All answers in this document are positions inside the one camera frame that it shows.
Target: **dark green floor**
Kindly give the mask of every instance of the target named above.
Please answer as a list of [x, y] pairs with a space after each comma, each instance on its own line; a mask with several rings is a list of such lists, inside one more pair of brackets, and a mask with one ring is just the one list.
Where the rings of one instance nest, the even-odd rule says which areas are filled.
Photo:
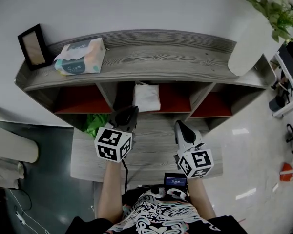
[[[0, 127], [34, 140], [40, 149], [40, 157], [34, 164], [24, 163], [25, 179], [20, 179], [21, 188], [31, 197], [32, 209], [26, 213], [43, 225], [52, 234], [63, 234], [73, 218], [80, 216], [84, 221], [94, 219], [93, 183], [71, 178], [70, 159], [73, 138], [72, 128], [33, 126], [0, 122]], [[21, 191], [13, 191], [22, 207], [29, 207], [28, 197]], [[9, 216], [17, 234], [34, 233], [21, 225], [14, 214], [19, 206], [6, 190]], [[37, 233], [44, 229], [24, 216], [25, 221]]]

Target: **gray fabric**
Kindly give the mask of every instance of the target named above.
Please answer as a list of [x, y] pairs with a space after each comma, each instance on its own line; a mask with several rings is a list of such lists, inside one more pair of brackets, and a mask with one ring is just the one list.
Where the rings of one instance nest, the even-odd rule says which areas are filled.
[[0, 187], [18, 189], [19, 178], [24, 178], [22, 164], [11, 159], [0, 159]]

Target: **green plastic bag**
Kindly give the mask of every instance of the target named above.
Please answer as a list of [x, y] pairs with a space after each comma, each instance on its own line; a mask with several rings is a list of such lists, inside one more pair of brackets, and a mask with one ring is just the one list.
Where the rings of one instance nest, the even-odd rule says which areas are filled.
[[108, 115], [95, 114], [87, 115], [87, 120], [83, 126], [82, 131], [90, 134], [93, 138], [96, 137], [99, 127], [104, 127], [107, 123]]

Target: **glossy beige floor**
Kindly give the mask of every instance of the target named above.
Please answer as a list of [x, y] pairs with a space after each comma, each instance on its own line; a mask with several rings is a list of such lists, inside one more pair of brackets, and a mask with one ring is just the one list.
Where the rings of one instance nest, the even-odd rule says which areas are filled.
[[[266, 91], [204, 136], [209, 147], [221, 146], [223, 152], [223, 175], [204, 180], [216, 214], [233, 215], [249, 234], [288, 234], [293, 227], [293, 181], [279, 181], [283, 162], [293, 164], [285, 142], [293, 112], [273, 118], [268, 107], [273, 97]], [[247, 192], [252, 194], [243, 197]]]

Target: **red shelf surface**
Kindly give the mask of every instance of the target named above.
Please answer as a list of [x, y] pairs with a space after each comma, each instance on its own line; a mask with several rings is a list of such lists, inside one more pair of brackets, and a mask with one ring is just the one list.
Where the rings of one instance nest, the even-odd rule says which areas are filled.
[[217, 92], [209, 93], [191, 118], [230, 117], [231, 108], [221, 99]]
[[61, 88], [54, 112], [56, 114], [99, 114], [112, 111], [98, 87], [92, 85]]
[[162, 83], [159, 87], [161, 109], [150, 113], [190, 113], [188, 88], [182, 84]]

